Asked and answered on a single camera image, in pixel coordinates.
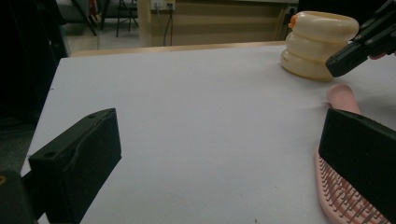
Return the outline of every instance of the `table surface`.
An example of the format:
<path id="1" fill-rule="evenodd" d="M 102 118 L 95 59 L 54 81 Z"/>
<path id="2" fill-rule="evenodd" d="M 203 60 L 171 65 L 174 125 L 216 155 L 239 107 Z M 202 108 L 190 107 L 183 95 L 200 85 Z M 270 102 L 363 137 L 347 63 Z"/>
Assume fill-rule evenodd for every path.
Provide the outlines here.
<path id="1" fill-rule="evenodd" d="M 62 59 L 28 156 L 115 107 L 122 159 L 81 223 L 328 223 L 314 170 L 325 92 L 349 84 L 363 115 L 396 129 L 396 59 L 316 82 L 265 45 Z"/>

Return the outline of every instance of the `pink hairbrush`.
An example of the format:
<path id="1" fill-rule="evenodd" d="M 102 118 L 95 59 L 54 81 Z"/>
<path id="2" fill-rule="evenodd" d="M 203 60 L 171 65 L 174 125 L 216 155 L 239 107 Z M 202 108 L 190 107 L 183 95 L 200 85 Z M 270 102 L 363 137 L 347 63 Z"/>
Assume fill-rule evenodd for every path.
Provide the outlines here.
<path id="1" fill-rule="evenodd" d="M 372 183 L 379 181 L 379 185 L 381 185 L 383 179 L 386 178 L 382 178 L 382 176 L 377 178 L 376 168 L 364 166 L 370 162 L 361 160 L 359 150 L 363 150 L 362 153 L 365 153 L 367 143 L 361 140 L 360 131 L 357 132 L 357 135 L 354 132 L 356 129 L 362 129 L 364 136 L 367 135 L 367 132 L 364 131 L 365 128 L 361 128 L 362 125 L 367 126 L 367 123 L 370 124 L 368 125 L 370 132 L 378 132 L 378 124 L 360 115 L 358 104 L 348 85 L 331 86 L 327 91 L 327 98 L 332 109 L 329 109 L 320 147 L 315 156 L 318 198 L 322 209 L 335 223 L 390 223 L 389 221 L 395 217 L 392 213 L 392 211 L 396 211 L 393 207 L 394 202 L 388 202 L 387 199 L 384 202 L 384 197 L 378 192 L 387 191 L 387 188 L 373 187 L 375 183 Z M 340 147 L 352 147 L 353 149 L 344 150 Z M 396 176 L 388 176 L 388 179 L 390 178 L 394 179 Z"/>

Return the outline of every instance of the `cream foam ring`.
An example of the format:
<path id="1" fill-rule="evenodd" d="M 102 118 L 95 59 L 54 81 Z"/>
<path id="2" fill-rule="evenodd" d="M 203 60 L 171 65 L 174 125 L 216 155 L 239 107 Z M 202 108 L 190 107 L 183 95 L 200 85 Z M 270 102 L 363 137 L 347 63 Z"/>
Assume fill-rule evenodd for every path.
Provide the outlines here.
<path id="1" fill-rule="evenodd" d="M 326 42 L 345 42 L 359 31 L 359 23 L 350 17 L 318 11 L 294 15 L 289 27 L 298 35 Z"/>
<path id="2" fill-rule="evenodd" d="M 330 81 L 332 75 L 324 63 L 310 61 L 284 49 L 280 57 L 283 67 L 293 74 L 314 79 L 317 81 Z"/>
<path id="3" fill-rule="evenodd" d="M 291 32 L 286 37 L 286 48 L 289 52 L 312 61 L 325 63 L 334 53 L 347 45 L 343 43 L 327 43 L 304 38 Z"/>
<path id="4" fill-rule="evenodd" d="M 294 75 L 319 81 L 332 80 L 327 59 L 359 31 L 352 18 L 316 11 L 297 13 L 289 27 L 292 32 L 280 57 L 282 66 Z"/>

